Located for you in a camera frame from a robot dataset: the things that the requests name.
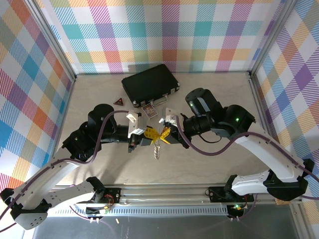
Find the small white object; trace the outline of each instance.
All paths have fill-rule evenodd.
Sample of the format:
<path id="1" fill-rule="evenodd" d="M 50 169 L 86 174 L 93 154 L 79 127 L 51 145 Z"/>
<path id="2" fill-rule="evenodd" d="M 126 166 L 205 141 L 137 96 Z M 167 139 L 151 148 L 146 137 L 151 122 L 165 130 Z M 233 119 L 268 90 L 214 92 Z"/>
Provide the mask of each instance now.
<path id="1" fill-rule="evenodd" d="M 178 116 L 179 124 L 180 124 L 181 129 L 184 130 L 184 125 L 183 125 L 184 118 L 183 118 L 183 116 L 181 116 L 180 113 L 178 113 L 177 111 L 175 111 L 173 109 L 170 109 L 170 108 L 163 108 L 159 123 L 169 122 L 172 125 L 177 127 L 176 116 Z"/>
<path id="2" fill-rule="evenodd" d="M 141 135 L 145 132 L 147 126 L 146 120 L 143 117 L 139 117 L 137 113 L 129 111 L 126 118 L 130 120 L 128 138 L 131 138 L 132 134 Z"/>

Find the beige tabletop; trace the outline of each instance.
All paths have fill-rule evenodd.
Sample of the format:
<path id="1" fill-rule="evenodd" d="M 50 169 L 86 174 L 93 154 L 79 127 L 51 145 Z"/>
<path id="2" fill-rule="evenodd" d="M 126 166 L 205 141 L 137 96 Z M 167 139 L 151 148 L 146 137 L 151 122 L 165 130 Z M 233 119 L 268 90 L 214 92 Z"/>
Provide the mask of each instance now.
<path id="1" fill-rule="evenodd" d="M 169 95 L 169 100 L 158 107 L 179 109 L 183 114 L 192 116 L 185 96 L 198 87 L 209 89 L 224 106 L 237 104 L 243 106 L 257 117 L 257 110 L 245 73 L 176 73 L 180 90 Z M 98 104 L 110 104 L 116 110 L 135 110 L 127 97 L 121 80 L 128 75 L 80 75 L 75 82 L 74 91 L 67 111 L 59 146 L 81 123 L 87 121 L 87 114 Z M 125 106 L 113 105 L 120 97 Z M 117 123 L 128 124 L 125 114 L 115 116 Z M 158 117 L 148 121 L 158 131 Z M 207 140 L 219 137 L 212 132 L 203 134 Z M 229 140 L 223 138 L 217 144 L 207 144 L 198 136 L 192 143 L 204 151 L 214 152 L 221 149 Z M 160 159 L 154 158 L 154 146 L 138 146 L 132 153 L 128 145 L 111 143 L 102 145 L 102 150 L 93 164 L 77 168 L 59 184 L 78 184 L 90 176 L 97 176 L 104 184 L 123 183 L 223 183 L 230 175 L 249 175 L 267 170 L 267 166 L 246 149 L 233 144 L 219 156 L 208 157 L 193 149 L 185 149 L 180 144 L 160 145 Z"/>

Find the colorful plaid backdrop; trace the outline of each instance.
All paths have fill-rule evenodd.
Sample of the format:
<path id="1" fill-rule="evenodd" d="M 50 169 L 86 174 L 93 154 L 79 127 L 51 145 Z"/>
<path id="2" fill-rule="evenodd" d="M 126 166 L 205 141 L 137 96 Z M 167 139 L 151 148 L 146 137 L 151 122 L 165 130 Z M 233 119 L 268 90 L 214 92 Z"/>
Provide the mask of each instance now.
<path id="1" fill-rule="evenodd" d="M 259 94 L 274 137 L 319 176 L 319 0 L 299 0 L 258 72 Z M 311 193 L 319 197 L 311 177 Z M 319 204 L 305 207 L 319 238 Z"/>
<path id="2" fill-rule="evenodd" d="M 23 0 L 1 0 L 0 191 L 48 161 L 70 86 Z"/>
<path id="3" fill-rule="evenodd" d="M 247 71 L 284 2 L 38 0 L 79 73 Z"/>

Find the small card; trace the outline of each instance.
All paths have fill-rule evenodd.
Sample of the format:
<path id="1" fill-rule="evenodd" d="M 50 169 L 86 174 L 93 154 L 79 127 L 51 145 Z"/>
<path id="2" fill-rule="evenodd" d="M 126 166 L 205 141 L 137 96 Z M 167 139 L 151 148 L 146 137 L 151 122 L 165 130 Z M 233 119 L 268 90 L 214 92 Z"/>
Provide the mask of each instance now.
<path id="1" fill-rule="evenodd" d="M 158 115 L 158 112 L 155 110 L 154 106 L 152 106 L 151 104 L 143 106 L 142 109 L 149 119 Z"/>

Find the briefcase handle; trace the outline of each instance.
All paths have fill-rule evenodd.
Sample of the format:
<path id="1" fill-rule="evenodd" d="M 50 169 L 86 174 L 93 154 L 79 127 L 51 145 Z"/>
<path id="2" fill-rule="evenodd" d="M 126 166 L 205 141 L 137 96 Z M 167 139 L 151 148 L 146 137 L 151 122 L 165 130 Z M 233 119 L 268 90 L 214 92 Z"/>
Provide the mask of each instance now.
<path id="1" fill-rule="evenodd" d="M 157 104 L 154 104 L 154 101 L 151 101 L 151 105 L 155 107 L 155 106 L 158 106 L 160 104 L 163 104 L 163 103 L 167 102 L 168 101 L 168 96 L 165 95 L 164 97 L 165 97 L 164 101 L 158 102 Z"/>

